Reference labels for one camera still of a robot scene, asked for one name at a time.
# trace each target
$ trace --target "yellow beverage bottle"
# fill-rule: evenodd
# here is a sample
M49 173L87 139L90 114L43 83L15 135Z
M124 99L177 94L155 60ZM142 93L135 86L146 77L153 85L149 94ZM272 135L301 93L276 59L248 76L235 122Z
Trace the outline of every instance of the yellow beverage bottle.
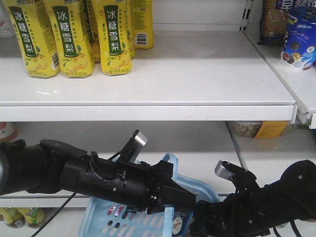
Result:
M135 45L134 45L134 29L133 29L133 14L132 14L132 0L126 0L126 29L127 40L130 58L135 57Z
M135 48L149 49L154 46L152 0L132 0Z
M42 0L3 0L30 76L50 78L60 72L57 48Z
M89 42L91 45L92 55L96 63L100 63L100 42L97 22L94 15L91 0L83 0L83 10L85 13L85 26L89 36Z
M4 222L12 228L20 228L24 225L24 217L16 208L0 207L0 214L4 218Z
M92 0L101 51L101 70L109 76L124 75L131 71L129 55L126 0Z
M19 213L24 216L25 222L31 228L38 228L46 221L46 213L39 207L17 207Z
M82 0L44 0L53 28L61 72L85 78L94 70Z

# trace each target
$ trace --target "black wire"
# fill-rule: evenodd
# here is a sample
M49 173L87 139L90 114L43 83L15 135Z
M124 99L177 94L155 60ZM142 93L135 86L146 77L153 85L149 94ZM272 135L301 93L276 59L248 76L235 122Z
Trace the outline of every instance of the black wire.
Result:
M39 232L42 231L42 229L44 229L45 226L48 225L49 222L52 221L52 219L54 219L54 217L67 205L67 203L69 203L69 201L76 195L77 193L73 193L65 202L64 204L62 204L58 210L31 236L31 237L35 237Z
M292 230L295 233L296 237L302 237L300 232L298 231L297 226L294 223L294 221L290 221L290 224L291 224Z
M282 237L279 232L277 231L276 227L273 227L273 232L275 233L276 237Z

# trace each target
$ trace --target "green label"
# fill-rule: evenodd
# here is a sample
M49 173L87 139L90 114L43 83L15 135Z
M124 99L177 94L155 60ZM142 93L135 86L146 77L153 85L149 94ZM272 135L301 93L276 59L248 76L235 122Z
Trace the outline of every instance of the green label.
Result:
M36 57L36 52L34 45L32 43L32 38L30 36L30 32L28 26L26 24L25 17L23 15L22 9L20 7L11 6L9 7L15 23L16 27L18 28L22 40L22 44L24 47L25 55L28 57Z
M71 24L69 19L68 7L54 6L53 7L56 20L58 23L60 37L63 42L65 57L77 57L76 46L71 32Z
M88 32L89 42L94 43L94 40L92 37L91 24L89 21L90 18L89 18L89 9L88 9L88 5L87 5L87 1L88 0L83 0L84 23L85 23L85 28Z
M120 55L122 50L119 41L119 7L108 5L104 7L104 12L108 28L110 55Z

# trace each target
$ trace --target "cookie package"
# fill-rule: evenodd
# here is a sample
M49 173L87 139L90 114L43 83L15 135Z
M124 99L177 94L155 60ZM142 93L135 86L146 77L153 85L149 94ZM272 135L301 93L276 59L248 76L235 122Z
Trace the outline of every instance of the cookie package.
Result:
M260 41L263 44L282 44L287 25L287 12L294 7L303 6L316 8L316 0L264 0Z

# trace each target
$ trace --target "basket handle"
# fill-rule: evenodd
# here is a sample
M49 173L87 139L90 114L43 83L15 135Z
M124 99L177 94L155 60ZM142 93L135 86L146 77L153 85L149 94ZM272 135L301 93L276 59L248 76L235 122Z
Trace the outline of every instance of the basket handle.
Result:
M173 175L172 175L172 180L173 181L177 181L177 177L178 177L178 158L171 153L167 153L164 155L164 157L162 158L163 161L170 161L170 163L173 163Z

